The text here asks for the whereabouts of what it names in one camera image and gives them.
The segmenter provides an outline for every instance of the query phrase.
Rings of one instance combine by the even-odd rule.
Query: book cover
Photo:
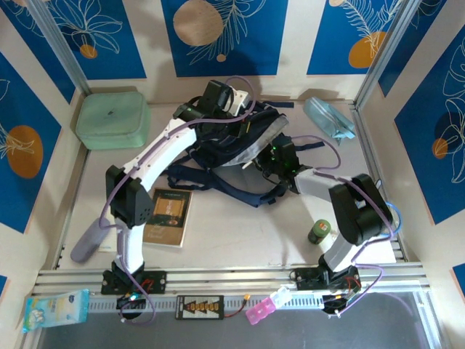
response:
[[[145,224],[144,242],[182,247],[191,191],[156,188],[155,209]]]

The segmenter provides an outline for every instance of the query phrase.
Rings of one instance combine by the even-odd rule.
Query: white floor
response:
[[[153,120],[149,140],[160,133],[177,106],[173,104],[152,107]],[[352,118],[347,103],[337,102],[334,106],[348,118]],[[303,113],[302,104],[296,104],[294,109],[281,111],[289,117],[290,124],[285,131],[287,135],[323,136]],[[338,175],[354,176],[368,173],[357,138],[345,140],[338,150],[342,157],[342,166],[337,170]],[[96,252],[83,265],[73,262],[70,253],[84,231],[100,215],[105,203],[107,168],[112,164],[117,167],[122,166],[140,151],[139,148],[90,153],[69,229],[66,232],[60,269],[110,267],[115,257],[114,252]],[[336,163],[335,155],[327,146],[301,152],[299,157],[303,164],[314,167]],[[252,167],[246,170],[223,168],[218,173],[244,190],[259,193],[270,189],[271,184],[265,182],[260,173]],[[159,178],[155,185],[167,188],[166,179]],[[255,209],[215,190],[196,191],[190,207],[184,246],[179,249],[145,245],[145,266],[217,269],[315,264],[321,254],[329,248],[336,235],[334,231],[320,246],[311,245],[307,240],[307,234],[314,221],[321,218],[327,219],[336,230],[336,220],[331,205],[315,197],[287,193],[279,198],[276,204]],[[377,245],[366,249],[360,261],[395,262],[390,243]]]

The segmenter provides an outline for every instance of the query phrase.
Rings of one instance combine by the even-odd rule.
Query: purple cable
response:
[[[247,78],[244,78],[243,76],[237,76],[237,75],[231,76],[230,78],[228,78],[226,80],[225,83],[227,84],[229,81],[231,81],[233,79],[238,79],[238,80],[244,81],[248,85],[248,88],[251,91],[252,103],[251,103],[250,108],[247,109],[244,114],[242,114],[241,116],[236,116],[235,118],[232,118],[232,119],[196,119],[196,120],[186,122],[185,124],[183,124],[181,126],[178,126],[175,129],[169,131],[167,133],[167,135],[165,136],[165,138],[161,138],[157,143],[155,143],[152,146],[152,148],[150,148],[150,150],[144,156],[141,157],[139,162],[136,165],[134,165],[134,167],[132,169],[130,169],[128,171],[128,173],[126,173],[126,175],[122,178],[122,180],[120,182],[118,182],[118,184],[114,187],[114,189],[111,191],[110,195],[108,196],[108,199],[105,202],[105,205],[104,205],[104,207],[102,209],[102,213],[100,214],[100,219],[99,219],[99,227],[100,227],[100,229],[116,228],[118,230],[118,243],[117,243],[117,250],[118,251],[117,251],[117,254],[119,256],[119,261],[121,263],[121,266],[123,267],[124,272],[128,276],[129,280],[131,280],[131,282],[138,288],[138,290],[141,291],[141,293],[144,295],[144,297],[147,298],[147,300],[149,301],[150,306],[152,307],[152,310],[153,310],[152,318],[150,320],[142,322],[142,323],[132,323],[131,322],[130,324],[132,324],[132,325],[147,326],[147,325],[151,324],[153,322],[153,320],[155,319],[155,304],[150,299],[148,293],[142,288],[142,286],[139,285],[139,283],[136,281],[136,279],[131,275],[131,273],[129,272],[126,264],[124,263],[124,246],[123,246],[124,245],[124,238],[123,238],[124,227],[122,227],[121,225],[118,225],[118,224],[105,225],[104,222],[103,222],[103,219],[105,218],[105,215],[107,214],[108,208],[110,207],[110,203],[113,201],[113,199],[116,196],[116,193],[121,189],[123,184],[140,168],[141,165],[143,165],[145,163],[145,161],[150,156],[152,156],[153,153],[155,153],[167,140],[169,140],[175,134],[177,134],[178,132],[182,131],[183,129],[186,129],[189,126],[192,126],[192,125],[195,125],[195,124],[204,124],[204,123],[229,124],[229,123],[233,123],[233,122],[242,121],[252,113],[252,111],[255,108],[255,104],[256,104],[256,95],[255,95],[254,87],[252,86],[251,82]]]
[[[359,249],[357,251],[357,253],[355,254],[355,256],[351,259],[351,262],[352,264],[356,267],[356,268],[359,268],[359,269],[377,269],[379,270],[379,275],[378,277],[375,279],[375,281],[373,281],[373,283],[371,283],[370,286],[368,286],[365,291],[362,292],[362,294],[360,296],[358,296],[357,298],[354,299],[353,302],[351,302],[347,307],[345,307],[343,310],[341,310],[338,314],[338,316],[342,315],[343,313],[345,313],[346,311],[348,311],[355,303],[357,303],[359,300],[361,300],[367,293],[368,291],[373,287],[375,286],[379,280],[381,280],[381,278],[383,277],[384,275],[384,269],[382,267],[380,267],[379,265],[371,265],[371,264],[358,264],[356,263],[356,260],[357,258],[363,253],[363,251],[365,251],[365,249],[372,245],[372,244],[377,244],[377,243],[380,243],[380,242],[383,242],[383,241],[390,241],[391,238],[393,237],[394,235],[394,230],[391,226],[391,224],[389,223],[389,220],[387,219],[386,215],[381,211],[381,209],[375,204],[375,202],[370,198],[370,196],[368,196],[362,189],[360,189],[358,187],[358,185],[354,184],[351,180],[346,180],[345,178],[341,178],[341,177],[336,177],[336,176],[333,176],[332,174],[326,174],[326,173],[320,173],[320,172],[316,172],[315,173],[317,176],[321,176],[321,177],[325,177],[325,178],[331,178],[331,179],[334,179],[334,180],[338,180],[340,182],[343,182],[343,183],[346,183],[348,185],[350,185],[352,188],[354,188],[366,201],[367,204],[369,204],[371,207],[373,207],[373,209],[375,210],[375,212],[378,214],[378,216],[381,218],[381,220],[383,221],[383,223],[387,226],[387,229],[389,230],[389,236],[387,236],[386,238],[378,238],[376,240],[372,240],[372,241],[369,241],[367,242],[366,244],[364,244],[362,246],[361,249]]]
[[[325,143],[329,148],[331,148],[333,150],[333,152],[336,154],[337,156],[337,165],[334,166],[334,167],[315,167],[316,170],[321,170],[321,169],[338,169],[340,166],[341,166],[341,163],[342,163],[342,160],[341,160],[341,156],[339,155],[339,152],[337,151],[337,149],[334,147],[334,145],[332,145],[331,143],[329,143],[327,140],[325,140],[324,138],[322,137],[318,137],[318,136],[314,136],[314,135],[306,135],[306,136],[295,136],[295,137],[292,137],[293,140],[298,140],[300,138],[313,138],[315,140],[319,140],[323,143]]]

